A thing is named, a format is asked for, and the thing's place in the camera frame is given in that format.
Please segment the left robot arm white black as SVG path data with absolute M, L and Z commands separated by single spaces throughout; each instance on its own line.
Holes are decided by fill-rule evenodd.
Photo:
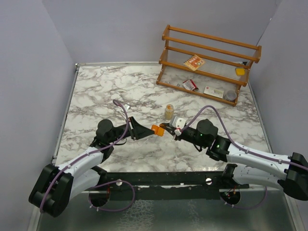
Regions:
M 153 130 L 140 125 L 133 117 L 118 127 L 109 119 L 101 120 L 86 151 L 64 164 L 48 164 L 43 168 L 28 201 L 52 217 L 59 216 L 69 201 L 85 189 L 105 187 L 106 177 L 95 168 L 109 158 L 117 142 L 128 137 L 139 140 L 153 134 Z

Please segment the clear round jar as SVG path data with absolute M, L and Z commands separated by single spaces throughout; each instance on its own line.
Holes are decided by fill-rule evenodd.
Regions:
M 233 90 L 229 90 L 224 94 L 224 99 L 229 102 L 234 102 L 237 99 L 237 93 Z

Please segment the orange pill organizer box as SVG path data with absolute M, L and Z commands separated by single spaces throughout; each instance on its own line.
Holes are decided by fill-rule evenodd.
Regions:
M 160 137 L 163 137 L 165 130 L 157 125 L 152 125 L 151 130 L 154 131 L 154 134 Z

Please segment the yellow small container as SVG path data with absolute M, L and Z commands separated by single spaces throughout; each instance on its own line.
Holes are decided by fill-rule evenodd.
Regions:
M 245 69 L 237 67 L 237 68 L 235 68 L 235 74 L 237 76 L 244 76 L 245 75 Z

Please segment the wooden three-tier shelf rack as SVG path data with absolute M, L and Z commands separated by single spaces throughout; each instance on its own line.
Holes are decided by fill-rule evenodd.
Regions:
M 252 65 L 260 61 L 262 53 L 261 46 L 171 25 L 167 25 L 164 29 L 162 41 L 165 45 L 159 58 L 159 64 L 162 67 L 156 80 L 158 85 L 231 106 L 237 104 L 241 88 L 248 84 Z M 196 71 L 190 70 L 183 64 L 193 55 L 205 60 L 205 64 Z M 235 74 L 237 67 L 245 69 L 244 76 Z M 188 79 L 192 79 L 199 90 L 185 89 L 182 83 Z M 233 90 L 237 93 L 237 99 L 229 102 L 224 97 L 221 99 L 204 94 L 205 86 L 223 90 L 224 94 Z

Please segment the orange spiral notebook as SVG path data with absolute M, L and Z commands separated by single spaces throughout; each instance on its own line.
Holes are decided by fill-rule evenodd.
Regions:
M 197 55 L 193 55 L 189 59 L 187 59 L 183 64 L 190 70 L 196 71 L 205 64 L 205 60 Z

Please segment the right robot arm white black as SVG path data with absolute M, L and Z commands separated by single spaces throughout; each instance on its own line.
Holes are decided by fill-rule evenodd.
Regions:
M 272 154 L 251 149 L 224 138 L 208 119 L 197 123 L 196 128 L 185 128 L 182 118 L 176 122 L 162 123 L 163 128 L 175 140 L 184 140 L 196 149 L 206 149 L 206 155 L 227 165 L 221 176 L 226 188 L 234 185 L 253 184 L 283 190 L 297 200 L 308 199 L 308 162 L 302 154 Z

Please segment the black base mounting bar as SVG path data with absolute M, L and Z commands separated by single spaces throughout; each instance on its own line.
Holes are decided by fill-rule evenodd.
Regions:
M 221 190 L 247 189 L 222 171 L 193 172 L 107 172 L 99 175 L 98 193 L 93 199 L 111 201 L 220 199 Z

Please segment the red white torn packet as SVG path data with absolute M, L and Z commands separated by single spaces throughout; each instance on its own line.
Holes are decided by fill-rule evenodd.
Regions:
M 182 86 L 187 89 L 187 90 L 191 90 L 191 91 L 195 91 L 195 90 L 199 90 L 197 85 L 194 83 L 194 81 L 192 79 L 188 79 L 188 80 L 185 80 L 183 83 L 182 83 Z

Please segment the white red medicine box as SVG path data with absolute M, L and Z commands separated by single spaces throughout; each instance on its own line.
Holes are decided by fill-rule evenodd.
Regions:
M 216 89 L 216 88 L 213 88 L 213 87 L 205 86 L 204 94 L 207 94 L 207 95 L 214 96 L 214 97 L 222 99 L 224 91 Z

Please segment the clear pill bottle gold lid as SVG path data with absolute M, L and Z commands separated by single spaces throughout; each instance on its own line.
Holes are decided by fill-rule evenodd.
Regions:
M 166 120 L 171 120 L 173 115 L 174 115 L 174 107 L 173 107 L 173 105 L 168 104 L 165 107 L 165 119 Z

